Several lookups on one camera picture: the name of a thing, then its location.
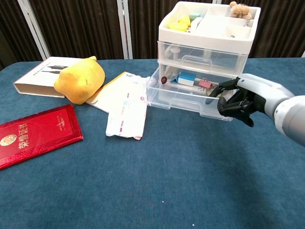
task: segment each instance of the yellow object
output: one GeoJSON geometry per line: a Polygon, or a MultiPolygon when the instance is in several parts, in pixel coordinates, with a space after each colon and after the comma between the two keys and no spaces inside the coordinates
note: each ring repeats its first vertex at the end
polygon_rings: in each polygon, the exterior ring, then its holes
{"type": "Polygon", "coordinates": [[[92,56],[61,70],[54,89],[72,103],[81,105],[94,95],[104,81],[105,72],[96,57],[92,56]]]}
{"type": "Polygon", "coordinates": [[[168,25],[168,27],[172,30],[179,30],[185,32],[188,28],[186,23],[173,22],[168,25]]]}
{"type": "Polygon", "coordinates": [[[188,15],[185,15],[184,17],[181,17],[178,22],[180,23],[185,23],[187,24],[188,27],[191,26],[191,20],[190,20],[190,17],[188,15]]]}

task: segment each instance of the dark curtain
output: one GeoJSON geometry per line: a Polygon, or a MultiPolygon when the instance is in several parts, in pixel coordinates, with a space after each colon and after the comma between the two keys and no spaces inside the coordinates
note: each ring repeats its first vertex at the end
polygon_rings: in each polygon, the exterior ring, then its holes
{"type": "MultiPolygon", "coordinates": [[[[185,0],[212,3],[212,0],[185,0]]],[[[134,59],[158,57],[158,27],[179,0],[128,0],[134,59]]]]}
{"type": "MultiPolygon", "coordinates": [[[[230,4],[231,0],[222,0],[230,4]]],[[[249,57],[301,57],[305,50],[304,0],[243,0],[261,8],[249,57]]]]}
{"type": "Polygon", "coordinates": [[[51,56],[122,59],[115,0],[30,0],[51,56]]]}
{"type": "Polygon", "coordinates": [[[15,62],[41,60],[17,0],[1,0],[0,70],[15,62]]]}

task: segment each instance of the robotic hand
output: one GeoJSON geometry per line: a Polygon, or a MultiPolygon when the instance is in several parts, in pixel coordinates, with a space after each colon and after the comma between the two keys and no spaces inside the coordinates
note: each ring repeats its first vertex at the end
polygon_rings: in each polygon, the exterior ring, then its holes
{"type": "Polygon", "coordinates": [[[274,121],[276,129],[283,135],[305,146],[305,96],[294,96],[282,85],[252,74],[241,74],[234,80],[220,83],[210,97],[224,90],[237,92],[228,100],[220,97],[219,113],[254,126],[250,114],[259,111],[274,121]]]}

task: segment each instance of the red certificate booklet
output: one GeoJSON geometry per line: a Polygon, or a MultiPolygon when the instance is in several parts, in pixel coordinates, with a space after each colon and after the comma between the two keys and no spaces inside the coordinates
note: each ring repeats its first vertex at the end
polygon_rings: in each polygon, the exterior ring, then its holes
{"type": "Polygon", "coordinates": [[[83,140],[71,104],[0,125],[0,169],[83,140]]]}

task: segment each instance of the table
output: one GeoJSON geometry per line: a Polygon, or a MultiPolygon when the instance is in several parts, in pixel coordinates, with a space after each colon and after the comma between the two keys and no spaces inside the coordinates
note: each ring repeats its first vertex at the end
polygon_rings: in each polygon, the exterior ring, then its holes
{"type": "MultiPolygon", "coordinates": [[[[158,66],[99,63],[106,82],[158,66]]],[[[37,64],[0,72],[0,123],[70,103],[17,93],[12,83],[37,64]]],[[[249,59],[244,72],[305,94],[305,58],[249,59]]],[[[304,228],[305,148],[264,114],[253,114],[250,128],[148,107],[136,141],[106,137],[106,113],[74,107],[83,141],[0,171],[0,228],[304,228]]]]}

